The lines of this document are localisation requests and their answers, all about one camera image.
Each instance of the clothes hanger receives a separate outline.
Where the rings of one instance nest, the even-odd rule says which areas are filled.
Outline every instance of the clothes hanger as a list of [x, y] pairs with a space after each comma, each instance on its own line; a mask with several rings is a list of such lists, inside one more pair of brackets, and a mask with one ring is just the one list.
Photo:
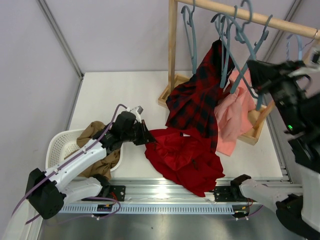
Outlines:
[[[252, 5], [251, 5], [251, 2], [250, 0], [243, 0], [241, 2], [241, 6], [243, 6], [244, 3], [247, 3], [248, 6], [249, 6], [249, 10], [250, 10], [250, 18], [249, 20], [251, 20], [252, 18]], [[227, 51], [227, 54], [226, 54], [226, 58], [229, 59], [229, 56], [230, 58], [232, 59], [235, 67], [237, 68], [238, 72], [239, 72], [239, 76], [240, 76], [240, 79], [242, 78], [245, 83], [246, 83], [246, 86], [251, 94], [251, 96], [255, 99], [257, 99], [257, 104], [256, 104], [256, 109], [259, 110], [260, 107], [261, 107], [261, 104], [262, 104], [262, 96], [258, 95], [254, 95], [254, 93], [252, 92], [251, 90], [251, 87], [249, 86], [248, 82], [246, 81], [245, 79], [245, 76], [244, 76], [244, 72], [242, 72], [239, 68], [239, 65], [237, 64], [237, 62], [235, 61], [235, 58], [233, 56], [233, 54], [231, 53], [230, 51], [230, 29], [231, 29], [231, 26], [234, 25], [235, 28], [236, 28], [236, 37], [235, 37], [235, 40], [240, 42], [240, 43], [243, 43], [243, 44], [246, 44], [247, 45], [247, 48], [249, 50], [249, 53], [250, 53], [250, 59], [252, 60], [255, 60], [256, 59], [256, 53], [254, 51], [254, 49], [252, 48], [250, 42], [249, 42], [249, 39], [247, 38], [247, 36], [245, 35], [244, 33], [244, 28], [245, 28], [245, 25], [249, 24], [250, 21], [246, 21], [244, 24], [242, 24], [242, 27], [240, 27], [240, 25], [237, 23], [236, 21], [236, 16], [237, 16], [237, 10], [238, 10], [238, 7], [235, 6], [234, 7], [234, 10], [235, 10], [235, 15], [234, 17], [232, 18], [230, 15], [226, 14], [226, 13], [217, 13], [215, 16], [213, 16], [212, 20], [211, 20], [211, 23], [215, 23], [215, 28], [218, 32], [218, 35], [221, 39], [221, 42], [222, 44], [224, 45], [224, 47], [226, 48], [226, 51]], [[262, 36], [260, 38], [261, 41], [259, 41], [258, 43], [255, 44], [255, 50], [258, 51], [259, 47], [261, 46], [262, 42], [265, 40], [265, 38], [268, 36], [268, 33], [269, 31], [266, 30], [267, 26], [268, 26], [268, 23], [270, 21], [270, 19], [272, 18], [272, 16], [269, 17], [269, 20], [267, 21], [266, 23], [266, 26], [264, 27], [263, 29], [263, 33], [262, 33]], [[226, 31], [225, 33], [224, 32], [224, 22], [227, 22], [227, 27], [226, 27]], [[221, 76], [221, 83], [220, 83], [220, 87], [224, 87], [225, 86], [225, 83], [226, 83], [226, 78], [227, 78], [227, 69], [228, 69], [228, 61], [226, 61], [224, 63], [224, 67], [223, 67], [223, 72], [222, 72], [222, 76]]]
[[251, 23], [251, 21], [252, 21], [252, 15], [253, 15], [253, 8], [252, 8], [252, 4], [251, 4], [251, 1], [250, 1], [250, 0], [242, 0], [242, 2], [241, 2], [241, 4], [240, 4], [240, 7], [243, 7], [245, 3], [248, 5], [249, 12], [250, 12], [249, 21], [245, 21], [245, 22], [242, 24], [241, 29], [238, 29], [238, 28], [235, 29], [236, 36], [235, 36], [235, 38], [234, 38], [235, 40], [237, 40], [237, 41], [240, 42], [241, 44], [244, 44], [244, 43], [245, 43], [245, 40], [243, 40], [243, 39], [241, 38], [241, 36], [239, 35], [239, 32], [241, 32], [241, 33], [244, 32], [245, 26]]
[[292, 36], [296, 37], [296, 41], [298, 43], [298, 60], [302, 60], [302, 50], [303, 50], [303, 48], [302, 48], [302, 40], [301, 40], [301, 37], [299, 35], [296, 35], [296, 34], [290, 34], [286, 38], [286, 60], [290, 59], [290, 54], [289, 54], [290, 53], [290, 38]]
[[[267, 30], [267, 27], [268, 27], [269, 22], [270, 22], [270, 20], [271, 20], [272, 17], [273, 17], [273, 15], [271, 14], [271, 15], [269, 16], [268, 20], [266, 21], [265, 25], [264, 25], [264, 28], [263, 28], [263, 31], [262, 31], [262, 35], [261, 35], [259, 41], [254, 43], [254, 49], [253, 49], [253, 51], [254, 51], [255, 54], [257, 54], [257, 52], [258, 52], [259, 48], [261, 47], [262, 43], [267, 39], [267, 37], [268, 37], [268, 35], [269, 35], [269, 31]], [[247, 69], [248, 69], [248, 65], [245, 64], [245, 65], [243, 66], [243, 68], [241, 69], [241, 72], [242, 72], [243, 74], [245, 74], [245, 72], [247, 71]], [[231, 93], [231, 94], [234, 94], [234, 93], [235, 93], [235, 91], [236, 91], [236, 89], [237, 89], [237, 87], [238, 87], [241, 79], [242, 79], [241, 76], [238, 75], [238, 77], [236, 78], [236, 80], [234, 81], [234, 84], [232, 85], [232, 87], [231, 87], [231, 89], [230, 89], [230, 93]], [[248, 88], [248, 89], [250, 88], [249, 90], [251, 91], [251, 87], [249, 86], [247, 80], [246, 80], [246, 79], [243, 79], [243, 81], [244, 81], [245, 85], [247, 86], [247, 88]]]
[[[185, 29], [185, 33], [186, 33], [186, 39], [188, 42], [189, 53], [190, 53], [190, 57], [191, 57], [192, 73], [193, 74], [196, 74], [196, 72], [197, 72], [197, 41], [196, 41], [196, 30], [195, 30], [195, 25], [194, 25], [194, 20], [193, 20], [193, 15], [194, 15], [195, 9], [196, 9], [196, 0], [193, 0], [192, 11], [190, 11], [190, 8], [187, 5], [184, 5], [181, 9], [183, 23], [184, 23], [184, 29]], [[188, 15], [189, 15], [188, 21], [186, 21], [186, 11], [188, 12]], [[187, 25], [189, 25], [191, 27], [191, 31], [192, 31], [193, 53], [191, 50], [191, 43], [190, 43]]]

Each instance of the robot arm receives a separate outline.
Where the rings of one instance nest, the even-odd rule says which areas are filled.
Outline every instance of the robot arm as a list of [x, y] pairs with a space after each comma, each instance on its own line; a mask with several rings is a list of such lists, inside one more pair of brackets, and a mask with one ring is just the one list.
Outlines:
[[320, 238], [320, 93], [307, 98], [297, 80], [320, 72], [320, 46], [313, 49], [311, 61], [281, 64], [249, 60], [252, 87], [257, 94], [270, 93], [286, 125], [295, 161], [301, 173], [303, 196], [287, 195], [242, 175], [231, 187], [274, 211], [290, 231], [307, 238]]
[[41, 180], [47, 180], [28, 197], [30, 204], [44, 218], [56, 215], [69, 203], [97, 196], [108, 179], [101, 175], [83, 181], [71, 182], [77, 175], [95, 162], [105, 158], [124, 142], [143, 145], [154, 142], [140, 114], [142, 107], [127, 109], [119, 114], [110, 126], [97, 132], [88, 143], [59, 164], [40, 171], [33, 170], [28, 178], [26, 192], [33, 189]]

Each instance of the pink garment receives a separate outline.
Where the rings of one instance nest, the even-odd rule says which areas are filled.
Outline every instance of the pink garment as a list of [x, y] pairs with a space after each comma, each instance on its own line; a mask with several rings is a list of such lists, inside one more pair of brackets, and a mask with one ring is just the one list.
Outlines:
[[[230, 77], [232, 85], [239, 75], [234, 70]], [[250, 72], [244, 74], [246, 81], [250, 84]], [[243, 80], [240, 81], [234, 94], [229, 94], [214, 108], [214, 115], [218, 125], [218, 144], [216, 150], [231, 156], [235, 147], [237, 137], [248, 132], [253, 126], [248, 120], [248, 112], [255, 109], [256, 105]]]

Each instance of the plaid shirt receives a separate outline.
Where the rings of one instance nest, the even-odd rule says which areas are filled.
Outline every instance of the plaid shirt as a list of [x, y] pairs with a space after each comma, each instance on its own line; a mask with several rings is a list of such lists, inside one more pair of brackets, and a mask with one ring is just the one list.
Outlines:
[[[179, 130], [196, 128], [202, 137], [211, 138], [211, 149], [214, 152], [218, 142], [214, 109], [223, 94], [223, 89], [220, 88], [221, 57], [222, 42], [219, 39], [212, 44], [196, 74], [188, 82], [175, 87], [166, 101], [170, 110], [166, 126]], [[230, 57], [228, 61], [227, 78], [235, 68]]]

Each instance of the laundry basket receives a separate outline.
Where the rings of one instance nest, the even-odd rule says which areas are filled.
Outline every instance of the laundry basket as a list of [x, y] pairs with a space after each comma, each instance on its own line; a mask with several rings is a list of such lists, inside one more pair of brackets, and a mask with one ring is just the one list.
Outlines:
[[[51, 168], [58, 163], [61, 163], [66, 156], [80, 149], [77, 145], [77, 138], [81, 135], [84, 129], [63, 131], [55, 135], [50, 141], [48, 151], [46, 152], [45, 168]], [[121, 164], [123, 157], [123, 145], [120, 149], [120, 159], [118, 163], [110, 169], [116, 170]]]

